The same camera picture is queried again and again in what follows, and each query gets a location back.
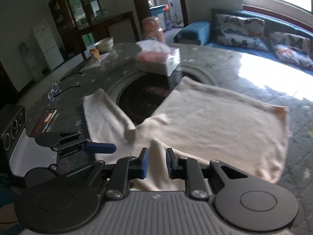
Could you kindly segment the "cream white garment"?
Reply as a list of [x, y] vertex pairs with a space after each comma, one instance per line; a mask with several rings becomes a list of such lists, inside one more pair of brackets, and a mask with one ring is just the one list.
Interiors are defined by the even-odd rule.
[[113, 143], [114, 154], [97, 154], [113, 164], [126, 156], [149, 152], [145, 179], [135, 190], [182, 190], [171, 180], [165, 152], [196, 159], [221, 160], [276, 183], [282, 176], [289, 136], [287, 107], [273, 106], [237, 92], [183, 78], [157, 110], [135, 125], [102, 89], [83, 99], [84, 116], [93, 142]]

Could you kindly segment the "smartphone on table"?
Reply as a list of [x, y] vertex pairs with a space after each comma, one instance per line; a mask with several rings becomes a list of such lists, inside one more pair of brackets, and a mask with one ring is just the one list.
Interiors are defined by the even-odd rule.
[[34, 129], [32, 130], [29, 136], [32, 138], [36, 138], [40, 134], [44, 133], [47, 130], [50, 123], [53, 121], [56, 114], [57, 114], [56, 109], [48, 109], [44, 111], [44, 113], [36, 123]]

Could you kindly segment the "black round induction cooktop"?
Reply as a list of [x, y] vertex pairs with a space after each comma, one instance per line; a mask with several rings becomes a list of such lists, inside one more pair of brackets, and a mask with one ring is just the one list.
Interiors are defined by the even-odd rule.
[[187, 75], [178, 70], [169, 77], [152, 73], [140, 76], [124, 87], [117, 99], [118, 106], [135, 125], [139, 125], [153, 114]]

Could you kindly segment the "white ceramic bowl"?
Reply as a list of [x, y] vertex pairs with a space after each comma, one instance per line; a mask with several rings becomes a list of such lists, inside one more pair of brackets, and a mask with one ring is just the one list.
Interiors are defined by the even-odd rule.
[[102, 54], [106, 52], [110, 52], [113, 48], [113, 37], [102, 39], [98, 41], [97, 43], [95, 43], [94, 46]]

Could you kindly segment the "pink white tissue box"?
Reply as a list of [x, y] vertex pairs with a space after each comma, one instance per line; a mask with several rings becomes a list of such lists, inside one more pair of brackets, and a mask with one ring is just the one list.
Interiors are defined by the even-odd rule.
[[136, 44], [141, 48], [134, 57], [140, 71], [169, 77], [181, 62], [179, 48], [152, 39]]

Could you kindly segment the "white refrigerator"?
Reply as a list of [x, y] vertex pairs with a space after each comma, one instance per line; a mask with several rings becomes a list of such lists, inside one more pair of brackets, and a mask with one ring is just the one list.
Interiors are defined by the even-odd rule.
[[52, 34], [49, 23], [46, 20], [41, 21], [33, 28], [33, 34], [48, 69], [52, 72], [64, 62], [64, 59]]

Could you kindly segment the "dark wooden cabinet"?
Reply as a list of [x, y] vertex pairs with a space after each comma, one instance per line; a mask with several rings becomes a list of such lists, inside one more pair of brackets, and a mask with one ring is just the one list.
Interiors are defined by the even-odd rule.
[[50, 0], [48, 5], [66, 60], [106, 37], [116, 43], [141, 37], [133, 0]]

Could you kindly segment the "blue sofa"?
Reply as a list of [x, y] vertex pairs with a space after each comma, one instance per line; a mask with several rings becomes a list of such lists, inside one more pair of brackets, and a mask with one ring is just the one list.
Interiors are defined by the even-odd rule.
[[211, 21], [191, 23], [174, 42], [244, 52], [312, 74], [312, 32], [260, 13], [212, 9]]

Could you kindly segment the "left butterfly pillow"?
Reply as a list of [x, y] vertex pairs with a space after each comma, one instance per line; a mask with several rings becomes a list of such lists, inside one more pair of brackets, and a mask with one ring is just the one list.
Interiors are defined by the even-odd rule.
[[263, 19], [216, 14], [214, 23], [217, 44], [268, 52], [264, 43]]

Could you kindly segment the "butterfly pillow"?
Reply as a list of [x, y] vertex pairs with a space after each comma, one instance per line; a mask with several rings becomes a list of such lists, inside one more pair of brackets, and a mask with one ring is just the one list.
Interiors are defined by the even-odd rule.
[[264, 43], [263, 19], [216, 14], [214, 23], [217, 44], [268, 52]]
[[309, 38], [286, 32], [270, 32], [268, 37], [271, 47], [280, 61], [312, 71]]

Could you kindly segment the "right butterfly pillow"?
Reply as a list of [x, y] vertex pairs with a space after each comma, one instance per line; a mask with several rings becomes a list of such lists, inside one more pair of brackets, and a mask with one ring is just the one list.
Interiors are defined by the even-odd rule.
[[268, 37], [271, 47], [280, 61], [312, 71], [309, 38], [286, 32], [270, 32]]

